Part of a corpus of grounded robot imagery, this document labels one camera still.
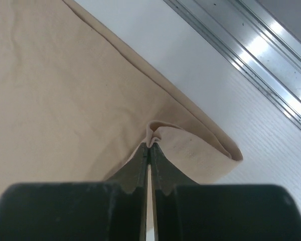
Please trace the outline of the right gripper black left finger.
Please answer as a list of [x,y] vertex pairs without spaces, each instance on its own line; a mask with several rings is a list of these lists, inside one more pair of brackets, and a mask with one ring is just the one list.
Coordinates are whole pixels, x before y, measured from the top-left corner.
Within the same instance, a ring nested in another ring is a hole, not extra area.
[[0,240],[145,240],[148,148],[106,181],[17,183],[0,197]]

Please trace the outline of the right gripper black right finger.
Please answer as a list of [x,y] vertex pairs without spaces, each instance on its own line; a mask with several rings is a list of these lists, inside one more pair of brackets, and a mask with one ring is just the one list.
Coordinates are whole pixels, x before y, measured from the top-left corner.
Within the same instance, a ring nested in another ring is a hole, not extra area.
[[200,185],[149,150],[156,240],[301,240],[291,195],[269,184]]

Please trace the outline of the beige t-shirt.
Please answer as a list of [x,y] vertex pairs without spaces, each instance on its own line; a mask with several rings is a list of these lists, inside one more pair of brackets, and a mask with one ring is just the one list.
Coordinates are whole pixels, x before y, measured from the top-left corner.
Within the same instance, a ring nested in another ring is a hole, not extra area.
[[140,143],[199,183],[243,159],[206,114],[73,1],[0,1],[0,192],[102,180]]

